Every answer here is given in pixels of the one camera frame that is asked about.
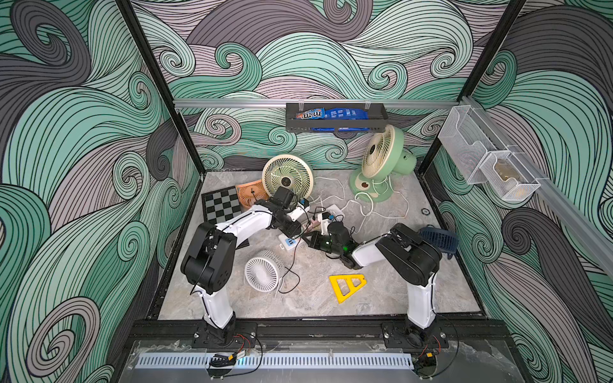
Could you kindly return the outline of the white multicolour power strip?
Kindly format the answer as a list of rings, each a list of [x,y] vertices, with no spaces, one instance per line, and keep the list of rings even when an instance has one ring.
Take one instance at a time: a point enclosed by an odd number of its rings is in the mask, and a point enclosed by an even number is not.
[[[316,206],[314,212],[310,212],[311,206],[305,206],[300,203],[289,214],[292,220],[301,223],[301,229],[297,235],[287,237],[285,234],[280,234],[278,239],[280,247],[286,251],[295,249],[300,240],[302,234],[310,233],[312,231],[319,231],[322,235],[328,235],[328,226],[333,221],[342,221],[343,212],[335,204],[329,207]]]

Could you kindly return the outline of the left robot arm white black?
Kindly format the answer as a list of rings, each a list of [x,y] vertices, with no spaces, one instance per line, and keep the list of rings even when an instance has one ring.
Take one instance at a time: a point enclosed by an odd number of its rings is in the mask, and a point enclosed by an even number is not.
[[[189,244],[180,271],[204,303],[204,320],[226,330],[236,318],[226,291],[236,248],[263,230],[278,229],[288,238],[303,233],[299,222],[310,206],[307,198],[279,187],[267,200],[256,201],[246,212],[223,223],[201,223]]]

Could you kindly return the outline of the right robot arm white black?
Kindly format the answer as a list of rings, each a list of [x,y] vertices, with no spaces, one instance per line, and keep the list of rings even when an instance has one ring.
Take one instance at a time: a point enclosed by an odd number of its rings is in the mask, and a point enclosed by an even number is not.
[[[333,222],[326,234],[311,231],[302,240],[351,270],[388,262],[407,283],[409,322],[423,330],[434,323],[434,287],[442,253],[405,224],[397,223],[388,232],[359,243],[342,222]]]

